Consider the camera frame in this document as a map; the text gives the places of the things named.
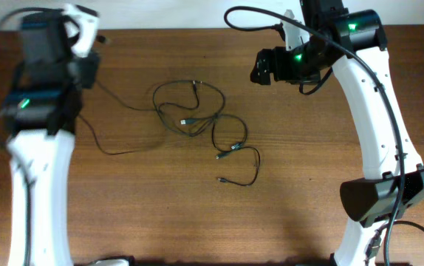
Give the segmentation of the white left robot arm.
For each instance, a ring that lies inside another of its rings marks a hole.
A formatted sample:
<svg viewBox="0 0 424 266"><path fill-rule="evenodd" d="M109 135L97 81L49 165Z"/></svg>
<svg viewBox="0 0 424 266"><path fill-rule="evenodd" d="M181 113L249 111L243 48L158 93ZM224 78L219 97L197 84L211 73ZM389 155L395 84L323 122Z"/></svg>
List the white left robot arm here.
<svg viewBox="0 0 424 266"><path fill-rule="evenodd" d="M99 14L67 4L21 20L23 60L0 115L10 136L10 265L71 265L67 180L82 94L96 79Z"/></svg>

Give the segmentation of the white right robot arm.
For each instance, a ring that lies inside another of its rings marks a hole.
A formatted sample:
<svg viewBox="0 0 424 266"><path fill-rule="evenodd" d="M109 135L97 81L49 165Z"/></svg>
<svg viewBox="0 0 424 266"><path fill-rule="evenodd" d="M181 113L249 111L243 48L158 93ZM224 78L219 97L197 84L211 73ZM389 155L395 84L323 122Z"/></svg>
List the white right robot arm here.
<svg viewBox="0 0 424 266"><path fill-rule="evenodd" d="M392 228L424 200L424 163L400 112L389 70L387 38L374 10L348 11L341 1L303 1L303 20L291 11L276 25L284 45L261 50L254 83L285 81L319 89L335 76L358 133L363 176L342 183L348 216L331 265L373 265L389 253Z"/></svg>

